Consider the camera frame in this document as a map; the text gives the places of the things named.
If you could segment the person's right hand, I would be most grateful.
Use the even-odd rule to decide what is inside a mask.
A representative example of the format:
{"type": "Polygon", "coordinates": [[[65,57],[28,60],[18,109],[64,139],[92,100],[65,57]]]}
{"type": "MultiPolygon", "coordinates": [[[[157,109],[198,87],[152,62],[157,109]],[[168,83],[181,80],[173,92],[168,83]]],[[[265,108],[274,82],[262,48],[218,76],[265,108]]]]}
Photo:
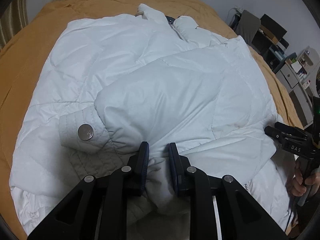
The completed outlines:
{"type": "Polygon", "coordinates": [[[314,173],[307,179],[303,178],[300,167],[305,159],[299,157],[296,160],[294,177],[290,183],[290,191],[296,197],[301,197],[306,193],[307,186],[311,186],[309,197],[314,196],[319,189],[319,172],[314,173]]]}

